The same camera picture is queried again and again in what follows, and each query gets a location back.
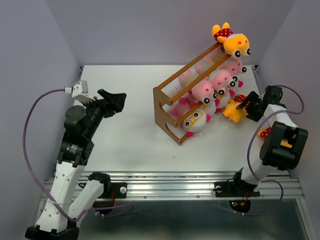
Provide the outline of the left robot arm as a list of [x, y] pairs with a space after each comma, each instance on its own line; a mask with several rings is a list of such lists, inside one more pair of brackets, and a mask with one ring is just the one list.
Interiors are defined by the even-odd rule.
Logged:
[[31, 177], [47, 196], [43, 212], [35, 225], [26, 229], [28, 240], [76, 240], [80, 225], [98, 197], [111, 193], [111, 177], [93, 172], [82, 192], [73, 198], [78, 180], [85, 170], [94, 148], [92, 138], [103, 119], [120, 113], [125, 106], [126, 93], [97, 92], [101, 98], [80, 93], [76, 100], [81, 104], [70, 107], [65, 113], [65, 132], [56, 159], [55, 175], [50, 191], [38, 180], [30, 161], [25, 159]]

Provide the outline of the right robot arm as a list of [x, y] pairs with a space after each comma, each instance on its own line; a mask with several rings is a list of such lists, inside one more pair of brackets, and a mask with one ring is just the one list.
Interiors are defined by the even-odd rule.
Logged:
[[258, 158], [248, 160], [247, 165], [234, 174], [230, 182], [234, 195], [251, 194], [271, 172], [293, 170], [300, 161], [309, 133], [291, 120], [291, 111], [281, 103], [283, 89], [284, 85], [269, 85], [263, 96], [252, 91], [237, 107], [246, 111], [248, 119], [260, 123], [259, 130], [268, 123], [270, 131]]

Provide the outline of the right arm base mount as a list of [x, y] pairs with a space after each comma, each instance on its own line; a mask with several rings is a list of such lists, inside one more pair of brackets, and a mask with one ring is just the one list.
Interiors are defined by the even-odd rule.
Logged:
[[247, 214], [251, 209], [250, 197], [259, 197], [257, 185], [243, 181], [234, 182], [230, 179], [214, 183], [213, 193], [217, 198], [230, 198], [229, 206], [236, 213]]

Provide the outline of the yellow bear plush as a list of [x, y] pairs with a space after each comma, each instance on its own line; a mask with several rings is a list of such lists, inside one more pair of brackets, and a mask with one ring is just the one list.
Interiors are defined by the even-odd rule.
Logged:
[[[268, 126], [268, 127], [264, 128], [264, 129], [259, 130], [258, 133], [257, 133], [257, 136], [259, 136], [260, 138], [265, 140], [267, 138], [267, 136], [269, 135], [270, 131], [271, 131], [271, 127]], [[292, 145], [289, 144], [286, 140], [282, 140], [280, 145], [283, 146], [283, 147], [292, 148]]]
[[223, 45], [225, 52], [234, 59], [251, 55], [249, 39], [243, 33], [233, 33], [228, 22], [225, 22], [222, 26], [215, 24], [211, 33], [212, 37]]
[[229, 121], [239, 123], [244, 120], [248, 113], [245, 108], [237, 108], [247, 98], [244, 94], [238, 94], [234, 99], [231, 99], [225, 106], [223, 115], [228, 118]]

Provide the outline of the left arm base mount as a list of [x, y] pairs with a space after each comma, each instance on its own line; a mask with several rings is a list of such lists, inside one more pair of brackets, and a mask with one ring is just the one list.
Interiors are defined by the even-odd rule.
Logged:
[[111, 182], [110, 187], [104, 190], [93, 204], [93, 208], [115, 207], [116, 200], [127, 198], [128, 184], [126, 182]]

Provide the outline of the pink plush with wheels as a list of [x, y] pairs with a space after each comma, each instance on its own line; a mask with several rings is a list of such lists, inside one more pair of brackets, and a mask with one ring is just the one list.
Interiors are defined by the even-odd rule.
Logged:
[[240, 58], [234, 59], [232, 57], [220, 64], [216, 69], [219, 70], [219, 72], [223, 70], [222, 73], [228, 76], [229, 79], [231, 77], [236, 77], [239, 74], [243, 74], [247, 71], [247, 68], [243, 65]]

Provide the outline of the white glasses plush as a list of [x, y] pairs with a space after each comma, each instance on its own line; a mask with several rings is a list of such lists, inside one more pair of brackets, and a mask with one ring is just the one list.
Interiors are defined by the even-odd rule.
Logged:
[[[195, 105], [197, 105], [196, 102], [193, 102], [192, 100], [186, 100], [189, 104], [190, 108], [193, 108]], [[198, 109], [203, 110], [206, 113], [206, 122], [209, 122], [212, 117], [215, 115], [215, 112], [217, 110], [216, 103], [213, 103], [212, 101], [209, 104], [201, 104]]]
[[233, 97], [236, 92], [232, 89], [222, 89], [215, 91], [216, 98], [219, 100], [219, 104], [216, 107], [216, 112], [221, 113], [223, 108], [229, 103], [231, 97]]
[[[177, 119], [182, 117], [188, 110], [190, 110], [188, 103], [180, 103], [169, 111]], [[207, 115], [201, 109], [196, 109], [192, 112], [177, 128], [170, 126], [170, 130], [181, 139], [184, 135], [192, 137], [194, 133], [199, 132], [206, 125]]]

